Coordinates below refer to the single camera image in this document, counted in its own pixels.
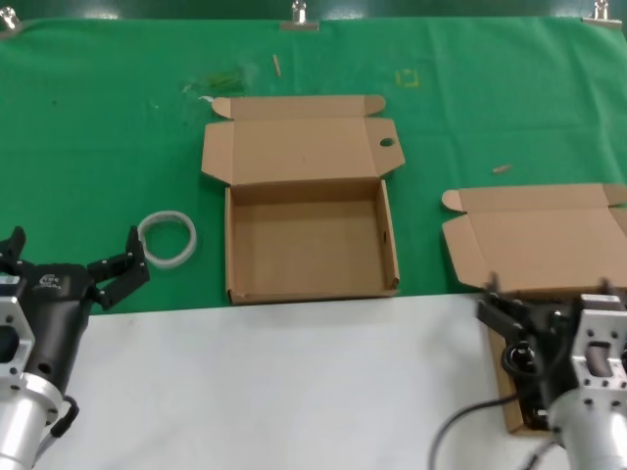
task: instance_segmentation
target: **white tape roll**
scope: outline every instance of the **white tape roll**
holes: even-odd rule
[[[181,252],[180,255],[170,258],[170,259],[162,259],[155,257],[148,250],[148,245],[146,244],[145,233],[149,227],[156,225],[158,223],[164,222],[179,222],[184,223],[189,230],[189,243],[185,247],[185,250]],[[161,269],[172,269],[173,267],[177,267],[186,262],[189,257],[192,256],[194,251],[196,250],[196,227],[194,226],[194,222],[192,219],[185,215],[183,212],[178,211],[160,211],[151,213],[146,218],[144,218],[137,227],[137,234],[139,235],[139,240],[144,246],[144,254],[146,255],[146,259],[156,267],[160,267]]]

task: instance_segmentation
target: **metal clip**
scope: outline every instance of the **metal clip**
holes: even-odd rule
[[[292,3],[292,21],[283,22],[281,29],[302,29],[307,31],[318,31],[318,22],[307,23],[307,4],[305,0],[294,0]]]
[[[595,0],[595,12],[591,18],[584,18],[584,23],[596,24],[612,28],[620,28],[623,25],[621,20],[611,20],[609,18],[609,2],[607,0]]]
[[[0,9],[0,18],[4,23],[5,31],[0,32],[0,39],[12,36],[22,29],[22,24],[16,15],[16,11],[11,7],[4,7]]]

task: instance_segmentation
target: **black cable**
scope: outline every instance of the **black cable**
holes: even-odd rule
[[[553,439],[542,443],[529,457],[525,466],[522,467],[522,470],[533,470],[534,468],[536,468],[536,465],[538,465],[540,459],[544,456],[544,454],[551,450],[551,448],[556,444],[557,443]]]
[[[451,429],[451,427],[457,423],[464,416],[472,413],[473,411],[478,411],[480,409],[491,408],[493,406],[502,406],[511,401],[526,399],[531,394],[533,394],[538,386],[546,380],[551,374],[553,374],[555,368],[561,363],[561,361],[565,358],[566,353],[568,352],[568,348],[570,346],[570,342],[566,335],[562,336],[561,344],[559,345],[559,350],[555,355],[554,361],[551,363],[549,367],[547,367],[541,374],[535,376],[533,381],[529,382],[525,387],[516,391],[514,394],[509,395],[508,397],[503,397],[501,399],[491,399],[488,401],[482,401],[476,404],[472,404],[470,406],[466,406],[456,413],[454,413],[449,419],[447,419],[444,424],[440,427],[438,432],[433,438],[433,442],[431,443],[431,447],[429,449],[429,457],[428,457],[428,470],[435,470],[436,459],[438,456],[438,449],[440,448],[440,444],[444,440],[447,432]]]
[[[521,341],[519,343],[511,343],[507,345],[501,353],[501,368],[514,379],[533,379],[536,377],[535,372],[527,372],[522,370],[513,360],[513,354],[517,350],[526,349],[531,354],[529,343]]]
[[[80,412],[76,400],[72,397],[64,396],[63,401],[66,401],[70,405],[70,408],[68,408],[64,417],[60,418],[52,428],[50,428],[50,436],[55,439],[60,439],[67,432]]]

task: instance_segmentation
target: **robotic arm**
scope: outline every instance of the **robotic arm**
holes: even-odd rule
[[[627,469],[627,311],[608,283],[602,292],[528,303],[501,295],[495,282],[477,310],[508,342],[528,342],[537,373],[553,369],[540,399],[572,470]]]
[[[0,241],[1,470],[30,470],[77,415],[64,394],[93,305],[109,309],[149,280],[135,227],[123,254],[86,267],[27,262],[20,259],[25,241],[20,227]],[[64,400],[71,409],[59,418]]]

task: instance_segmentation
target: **green cloth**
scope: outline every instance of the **green cloth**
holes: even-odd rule
[[[280,61],[276,75],[272,55]],[[121,253],[128,227],[182,211],[196,254],[115,311],[225,306],[223,185],[201,175],[203,94],[380,94],[407,163],[388,177],[402,295],[462,292],[441,224],[449,188],[625,182],[627,48],[578,19],[46,21],[0,42],[0,238],[24,258]],[[495,174],[492,169],[511,165]],[[155,229],[153,252],[185,243]]]

